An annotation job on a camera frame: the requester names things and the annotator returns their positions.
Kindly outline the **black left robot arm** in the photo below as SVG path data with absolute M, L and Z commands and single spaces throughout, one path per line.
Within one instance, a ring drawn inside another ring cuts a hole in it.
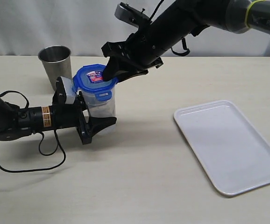
M 35 133 L 65 128 L 76 128 L 82 144 L 90 144 L 94 135 L 114 125 L 116 117 L 85 117 L 88 109 L 82 94 L 71 104 L 64 102 L 61 94 L 55 93 L 52 105 L 23 108 L 2 100 L 0 94 L 0 141 L 12 141 Z

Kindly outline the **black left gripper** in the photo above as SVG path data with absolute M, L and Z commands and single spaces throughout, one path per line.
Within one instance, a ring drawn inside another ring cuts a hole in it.
M 41 131 L 52 131 L 74 127 L 83 145 L 90 144 L 95 135 L 106 135 L 116 128 L 116 117 L 89 117 L 85 120 L 83 111 L 87 109 L 82 92 L 78 92 L 72 104 L 62 104 L 61 96 L 54 93 L 49 106 L 50 119 L 43 121 Z

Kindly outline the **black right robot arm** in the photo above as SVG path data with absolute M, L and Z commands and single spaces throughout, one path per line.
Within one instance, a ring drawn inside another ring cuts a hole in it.
M 115 17 L 137 31 L 123 42 L 103 45 L 103 55 L 109 59 L 102 73 L 104 81 L 123 82 L 159 68 L 166 51 L 208 27 L 236 34 L 255 29 L 270 35 L 270 0 L 177 0 L 156 19 L 119 3 Z

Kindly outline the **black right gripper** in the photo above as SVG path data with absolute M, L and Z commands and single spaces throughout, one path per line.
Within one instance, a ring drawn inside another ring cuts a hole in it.
M 104 57 L 109 57 L 102 72 L 103 80 L 117 78 L 121 83 L 148 74 L 148 67 L 163 53 L 157 43 L 162 29 L 159 23 L 151 23 L 125 41 L 106 42 L 101 48 Z

